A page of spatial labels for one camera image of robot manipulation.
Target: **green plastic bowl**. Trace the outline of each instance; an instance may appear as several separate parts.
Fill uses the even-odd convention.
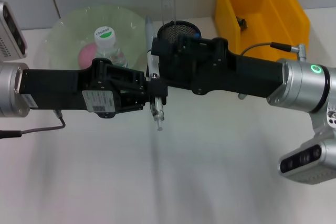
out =
[[[136,13],[115,5],[90,6],[69,13],[55,23],[37,53],[49,57],[52,69],[78,70],[80,50],[94,42],[93,33],[101,26],[114,29],[128,68],[143,71],[146,64],[145,21]]]

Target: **label sticker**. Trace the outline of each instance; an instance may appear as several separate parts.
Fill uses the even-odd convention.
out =
[[[84,90],[82,94],[89,112],[115,112],[112,91]]]
[[[36,102],[30,94],[21,94],[23,100],[28,104],[30,108],[38,108]]]

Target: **bottle cap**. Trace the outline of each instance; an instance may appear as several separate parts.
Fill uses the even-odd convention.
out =
[[[94,40],[100,49],[109,49],[116,43],[116,33],[111,27],[102,26],[94,32]]]

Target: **metal cylinder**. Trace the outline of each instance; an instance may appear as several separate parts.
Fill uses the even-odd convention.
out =
[[[319,65],[281,59],[283,84],[268,98],[270,105],[310,112],[319,104],[326,78]]]
[[[29,106],[19,94],[21,76],[25,63],[0,62],[0,117],[24,118]]]

